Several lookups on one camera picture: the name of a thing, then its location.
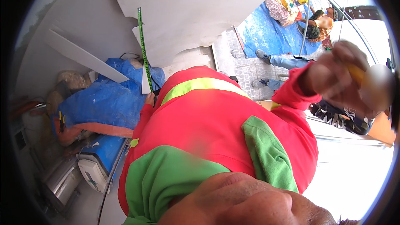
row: hair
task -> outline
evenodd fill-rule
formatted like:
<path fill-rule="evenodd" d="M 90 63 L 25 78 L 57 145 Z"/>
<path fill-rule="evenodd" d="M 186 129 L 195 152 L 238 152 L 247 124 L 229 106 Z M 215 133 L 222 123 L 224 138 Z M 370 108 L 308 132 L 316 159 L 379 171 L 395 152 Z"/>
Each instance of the hair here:
<path fill-rule="evenodd" d="M 336 7 L 334 7 L 332 4 L 329 4 L 329 8 L 333 9 L 333 21 L 338 21 L 339 19 L 339 13 Z"/>

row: measuring tape blade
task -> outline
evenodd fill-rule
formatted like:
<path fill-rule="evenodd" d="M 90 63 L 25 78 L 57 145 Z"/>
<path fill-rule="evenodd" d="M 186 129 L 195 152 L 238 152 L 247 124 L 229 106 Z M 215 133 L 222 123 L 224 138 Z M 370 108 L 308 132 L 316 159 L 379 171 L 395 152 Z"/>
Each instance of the measuring tape blade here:
<path fill-rule="evenodd" d="M 142 11 L 141 8 L 138 8 L 138 24 L 139 24 L 139 35 L 140 35 L 140 46 L 142 46 L 142 53 L 143 53 L 143 66 L 146 70 L 147 80 L 149 81 L 150 91 L 153 92 L 153 85 L 151 82 L 151 75 L 149 70 L 149 64 L 147 62 L 146 56 L 146 48 L 144 47 L 144 37 L 143 37 L 143 23 L 142 23 Z"/>

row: tarpaulin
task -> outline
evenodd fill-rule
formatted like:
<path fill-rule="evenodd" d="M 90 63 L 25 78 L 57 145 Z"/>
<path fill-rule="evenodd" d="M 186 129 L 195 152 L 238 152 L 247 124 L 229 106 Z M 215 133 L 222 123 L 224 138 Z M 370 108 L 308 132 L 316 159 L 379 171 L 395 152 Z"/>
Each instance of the tarpaulin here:
<path fill-rule="evenodd" d="M 281 55 L 300 52 L 303 35 L 298 31 L 297 24 L 281 26 L 270 16 L 270 12 L 263 2 L 238 27 L 237 31 L 244 44 L 244 53 L 247 57 L 256 57 L 255 51 L 261 49 L 269 55 Z M 304 42 L 302 55 L 315 52 L 321 42 Z"/>
<path fill-rule="evenodd" d="M 106 135 L 132 137 L 146 95 L 142 95 L 143 69 L 135 69 L 129 60 L 109 58 L 109 66 L 129 78 L 117 83 L 103 75 L 87 89 L 76 92 L 58 106 L 65 116 L 66 128 L 77 127 Z M 150 67 L 154 90 L 165 82 L 161 68 Z M 60 133 L 58 117 L 54 118 L 56 133 Z"/>

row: man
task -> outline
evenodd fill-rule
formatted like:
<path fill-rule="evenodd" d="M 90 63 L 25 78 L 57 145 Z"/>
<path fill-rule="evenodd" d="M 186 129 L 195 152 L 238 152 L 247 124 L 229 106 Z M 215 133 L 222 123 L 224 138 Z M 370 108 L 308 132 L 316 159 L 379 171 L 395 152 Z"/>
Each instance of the man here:
<path fill-rule="evenodd" d="M 280 56 L 268 55 L 260 49 L 256 50 L 256 55 L 258 58 L 263 59 L 267 64 L 283 67 L 289 70 L 292 68 L 302 68 L 310 61 L 314 61 L 313 59 L 307 60 L 303 57 L 287 59 Z M 284 82 L 285 81 L 283 80 L 260 78 L 253 81 L 252 86 L 254 88 L 268 86 L 272 90 L 276 91 Z M 346 108 L 337 108 L 325 100 L 321 100 L 318 103 L 312 103 L 309 110 L 314 116 L 318 117 L 325 123 L 358 135 L 368 134 L 373 124 L 373 119 L 362 117 L 360 114 L 356 114 L 355 111 Z"/>
<path fill-rule="evenodd" d="M 272 111 L 210 68 L 173 74 L 134 130 L 118 189 L 125 224 L 336 224 L 301 196 L 318 157 L 303 111 L 326 95 L 371 115 L 352 94 L 357 84 L 339 75 L 344 62 L 367 70 L 362 56 L 340 42 L 291 70 Z"/>
<path fill-rule="evenodd" d="M 325 14 L 322 10 L 314 11 L 313 7 L 310 6 L 313 15 L 308 20 L 308 27 L 306 38 L 310 42 L 320 42 L 325 40 L 333 27 L 333 22 L 337 21 L 337 10 L 332 6 L 327 8 L 327 14 Z M 305 23 L 305 19 L 300 19 L 300 22 Z M 304 28 L 300 25 L 297 25 L 297 29 L 301 34 L 304 34 Z"/>

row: red long-sleeve shirt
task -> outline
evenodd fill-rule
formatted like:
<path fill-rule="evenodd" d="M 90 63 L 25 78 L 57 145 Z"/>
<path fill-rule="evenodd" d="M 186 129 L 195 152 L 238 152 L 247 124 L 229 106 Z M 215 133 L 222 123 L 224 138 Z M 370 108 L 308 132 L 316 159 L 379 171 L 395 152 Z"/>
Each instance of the red long-sleeve shirt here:
<path fill-rule="evenodd" d="M 235 92 L 219 89 L 191 90 L 160 106 L 170 89 L 195 78 L 212 77 L 239 87 L 226 75 L 204 66 L 173 74 L 163 85 L 156 106 L 146 104 L 140 112 L 140 121 L 133 132 L 133 138 L 139 138 L 139 142 L 129 151 L 120 177 L 118 198 L 123 211 L 128 212 L 125 181 L 129 165 L 157 146 L 171 145 L 222 164 L 231 171 L 255 177 L 241 129 L 252 115 L 264 120 L 281 142 L 298 190 L 303 193 L 314 176 L 318 158 L 316 139 L 305 120 L 304 110 L 311 102 L 321 100 L 318 95 L 305 97 L 297 84 L 297 77 L 308 66 L 290 70 L 289 79 L 272 97 L 282 106 L 272 111 Z"/>

